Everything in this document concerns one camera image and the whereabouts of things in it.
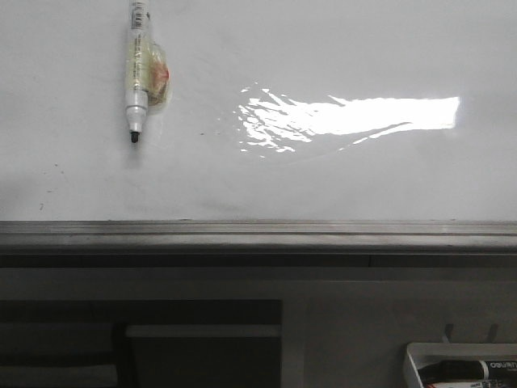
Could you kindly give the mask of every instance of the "whiteboard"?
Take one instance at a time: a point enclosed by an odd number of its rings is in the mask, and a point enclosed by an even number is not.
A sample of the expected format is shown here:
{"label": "whiteboard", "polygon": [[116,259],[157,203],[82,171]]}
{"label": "whiteboard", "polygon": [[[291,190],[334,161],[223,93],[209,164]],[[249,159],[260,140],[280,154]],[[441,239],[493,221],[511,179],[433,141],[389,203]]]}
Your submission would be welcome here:
{"label": "whiteboard", "polygon": [[0,0],[2,220],[517,220],[514,0]]}

